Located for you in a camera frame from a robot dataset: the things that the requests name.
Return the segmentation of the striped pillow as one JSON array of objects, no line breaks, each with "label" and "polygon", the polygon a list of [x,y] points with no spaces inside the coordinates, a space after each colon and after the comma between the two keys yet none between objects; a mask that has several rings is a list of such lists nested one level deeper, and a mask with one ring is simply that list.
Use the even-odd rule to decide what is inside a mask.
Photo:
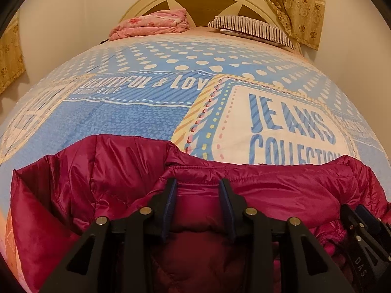
[{"label": "striped pillow", "polygon": [[296,49],[286,33],[273,24],[257,19],[240,15],[223,15],[216,16],[207,26],[220,31],[245,35],[255,40],[271,42],[276,46],[288,47],[292,50]]}]

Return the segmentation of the folded pink blanket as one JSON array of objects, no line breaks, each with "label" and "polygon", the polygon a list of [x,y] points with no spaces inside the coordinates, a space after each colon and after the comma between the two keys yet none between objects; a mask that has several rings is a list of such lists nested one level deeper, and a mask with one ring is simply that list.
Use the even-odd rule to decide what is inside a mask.
[{"label": "folded pink blanket", "polygon": [[109,40],[133,36],[150,36],[188,31],[190,24],[185,9],[162,10],[149,15],[125,19],[109,33]]}]

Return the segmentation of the magenta puffer jacket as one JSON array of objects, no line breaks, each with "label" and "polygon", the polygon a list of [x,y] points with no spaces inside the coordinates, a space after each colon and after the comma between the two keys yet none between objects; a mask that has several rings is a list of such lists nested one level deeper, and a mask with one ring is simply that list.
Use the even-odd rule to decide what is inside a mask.
[{"label": "magenta puffer jacket", "polygon": [[13,234],[29,289],[41,289],[96,218],[129,216],[171,177],[178,200],[174,233],[153,258],[158,292],[239,291],[244,261],[222,234],[222,178],[268,217],[303,221],[344,272],[341,205],[362,204],[390,221],[376,175],[349,156],[323,165],[235,165],[189,156],[169,141],[89,136],[13,172]]}]

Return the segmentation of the beige curtain at left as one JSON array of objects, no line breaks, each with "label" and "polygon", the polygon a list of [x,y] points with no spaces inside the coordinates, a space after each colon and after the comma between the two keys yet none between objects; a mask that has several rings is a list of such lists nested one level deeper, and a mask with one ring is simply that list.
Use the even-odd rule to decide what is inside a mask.
[{"label": "beige curtain at left", "polygon": [[19,11],[5,29],[0,44],[0,94],[25,72],[19,35]]}]

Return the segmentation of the cream wooden headboard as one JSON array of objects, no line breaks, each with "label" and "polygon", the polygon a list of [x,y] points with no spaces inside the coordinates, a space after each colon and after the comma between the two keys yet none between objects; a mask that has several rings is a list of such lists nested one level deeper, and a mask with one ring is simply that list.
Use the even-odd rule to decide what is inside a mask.
[{"label": "cream wooden headboard", "polygon": [[[157,11],[174,9],[185,9],[187,11],[190,29],[181,33],[169,34],[171,36],[188,35],[204,38],[208,42],[216,42],[222,45],[275,50],[284,54],[300,55],[302,53],[300,43],[288,35],[275,10],[267,0],[138,0],[120,22]],[[207,26],[216,16],[223,15],[240,15],[273,24],[288,35],[296,49],[276,46],[271,42],[255,40],[245,35],[220,31]]]}]

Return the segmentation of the blue pink printed bedspread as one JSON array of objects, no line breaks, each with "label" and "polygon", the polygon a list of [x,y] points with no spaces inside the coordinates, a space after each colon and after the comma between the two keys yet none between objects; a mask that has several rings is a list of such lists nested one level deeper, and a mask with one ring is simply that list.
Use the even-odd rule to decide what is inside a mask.
[{"label": "blue pink printed bedspread", "polygon": [[105,42],[51,71],[1,124],[1,253],[27,292],[13,171],[98,134],[169,140],[192,156],[237,164],[320,165],[349,155],[390,194],[376,134],[303,56],[207,28]]}]

